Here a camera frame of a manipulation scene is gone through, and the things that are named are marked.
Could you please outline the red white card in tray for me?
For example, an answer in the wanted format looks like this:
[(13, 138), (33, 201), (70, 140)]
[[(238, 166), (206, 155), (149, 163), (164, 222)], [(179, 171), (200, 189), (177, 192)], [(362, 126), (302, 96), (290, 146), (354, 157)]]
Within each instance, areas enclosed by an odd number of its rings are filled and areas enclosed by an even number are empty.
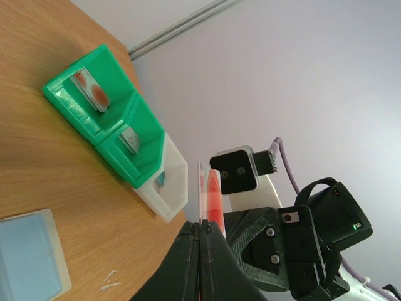
[(79, 69), (70, 80), (95, 110), (101, 113), (108, 110), (110, 106), (108, 95), (86, 68)]

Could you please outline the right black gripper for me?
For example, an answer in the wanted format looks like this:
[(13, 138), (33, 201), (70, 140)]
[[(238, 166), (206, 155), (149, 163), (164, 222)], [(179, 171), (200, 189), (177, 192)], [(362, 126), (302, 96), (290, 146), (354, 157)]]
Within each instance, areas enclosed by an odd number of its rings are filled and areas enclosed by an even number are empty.
[(338, 273), (342, 257), (317, 235), (309, 207), (225, 213), (224, 224), (239, 268), (262, 291), (287, 291), (288, 281), (296, 300), (334, 300), (350, 291)]

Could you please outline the red white card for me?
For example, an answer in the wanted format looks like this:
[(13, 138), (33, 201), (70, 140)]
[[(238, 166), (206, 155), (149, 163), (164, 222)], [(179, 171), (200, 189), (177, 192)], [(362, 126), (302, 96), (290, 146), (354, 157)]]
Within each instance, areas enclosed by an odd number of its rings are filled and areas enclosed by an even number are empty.
[(108, 110), (110, 106), (108, 95), (86, 68), (79, 69), (70, 80), (95, 110), (101, 113)]
[(199, 222), (215, 222), (226, 237), (220, 172), (198, 163)]

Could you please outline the teal card in tray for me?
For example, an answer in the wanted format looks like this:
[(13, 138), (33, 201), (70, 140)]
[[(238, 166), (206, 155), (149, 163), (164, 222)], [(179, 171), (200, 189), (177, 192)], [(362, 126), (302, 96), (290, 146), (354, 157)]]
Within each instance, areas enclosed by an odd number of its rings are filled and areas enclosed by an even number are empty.
[(159, 186), (162, 187), (164, 186), (165, 183), (165, 172), (161, 172), (155, 179), (155, 183)]

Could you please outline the green plastic sorting tray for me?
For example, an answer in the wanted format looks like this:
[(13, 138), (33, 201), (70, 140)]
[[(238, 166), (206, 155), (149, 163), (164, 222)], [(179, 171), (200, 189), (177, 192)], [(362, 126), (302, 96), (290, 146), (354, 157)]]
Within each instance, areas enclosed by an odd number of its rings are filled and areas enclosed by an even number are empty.
[[(106, 112), (95, 110), (70, 77), (86, 68), (110, 99)], [(102, 44), (42, 87), (44, 96), (135, 189), (162, 165), (165, 130), (107, 47)], [(131, 127), (141, 146), (132, 154), (119, 135)]]

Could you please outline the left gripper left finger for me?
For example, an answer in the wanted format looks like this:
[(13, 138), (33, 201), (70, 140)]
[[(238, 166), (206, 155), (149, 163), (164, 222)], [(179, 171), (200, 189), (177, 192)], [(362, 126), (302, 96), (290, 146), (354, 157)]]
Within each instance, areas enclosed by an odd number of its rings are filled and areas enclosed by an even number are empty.
[(137, 301), (199, 299), (200, 225), (185, 222), (156, 272), (131, 298)]

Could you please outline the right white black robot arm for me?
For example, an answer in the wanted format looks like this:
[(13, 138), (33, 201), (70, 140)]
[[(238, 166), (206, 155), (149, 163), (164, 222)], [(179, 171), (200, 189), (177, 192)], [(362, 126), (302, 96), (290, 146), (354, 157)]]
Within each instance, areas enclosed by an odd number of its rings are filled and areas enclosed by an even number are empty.
[(226, 213), (227, 243), (245, 275), (264, 292), (289, 292), (295, 300), (399, 300), (343, 259), (343, 250), (369, 238), (372, 226), (339, 181), (306, 186), (294, 206)]

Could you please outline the right aluminium frame post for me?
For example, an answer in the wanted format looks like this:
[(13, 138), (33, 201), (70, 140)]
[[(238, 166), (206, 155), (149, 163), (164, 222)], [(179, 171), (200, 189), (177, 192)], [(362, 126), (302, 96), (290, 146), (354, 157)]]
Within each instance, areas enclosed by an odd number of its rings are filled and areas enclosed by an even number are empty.
[(149, 39), (141, 42), (137, 46), (131, 48), (128, 51), (130, 60), (135, 61), (145, 56), (158, 47), (174, 40), (180, 35), (192, 30), (201, 23), (212, 19), (218, 14), (223, 13), (240, 2), (241, 0), (212, 1), (203, 8), (198, 9), (184, 19), (181, 19), (168, 28), (165, 28), (159, 33), (151, 36)]

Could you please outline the beige card holder wallet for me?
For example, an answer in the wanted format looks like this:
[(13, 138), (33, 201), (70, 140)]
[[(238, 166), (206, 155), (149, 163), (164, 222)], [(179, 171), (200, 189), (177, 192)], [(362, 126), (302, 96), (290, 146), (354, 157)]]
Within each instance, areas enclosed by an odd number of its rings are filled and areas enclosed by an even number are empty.
[(71, 287), (50, 209), (1, 219), (1, 300), (55, 300)]

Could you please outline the grey card in tray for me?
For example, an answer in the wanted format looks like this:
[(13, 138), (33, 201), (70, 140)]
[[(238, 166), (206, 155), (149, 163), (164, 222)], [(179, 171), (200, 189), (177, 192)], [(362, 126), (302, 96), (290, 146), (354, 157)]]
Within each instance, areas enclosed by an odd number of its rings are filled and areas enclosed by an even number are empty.
[(141, 146), (140, 137), (131, 128), (127, 127), (120, 135), (120, 140), (123, 142), (125, 147), (132, 153), (137, 154)]

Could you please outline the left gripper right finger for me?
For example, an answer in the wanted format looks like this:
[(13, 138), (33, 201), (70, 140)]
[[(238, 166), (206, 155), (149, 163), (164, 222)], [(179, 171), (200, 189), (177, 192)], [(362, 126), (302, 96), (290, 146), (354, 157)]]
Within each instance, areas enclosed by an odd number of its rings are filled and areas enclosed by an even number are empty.
[(200, 299), (265, 300), (242, 272), (215, 222), (200, 226)]

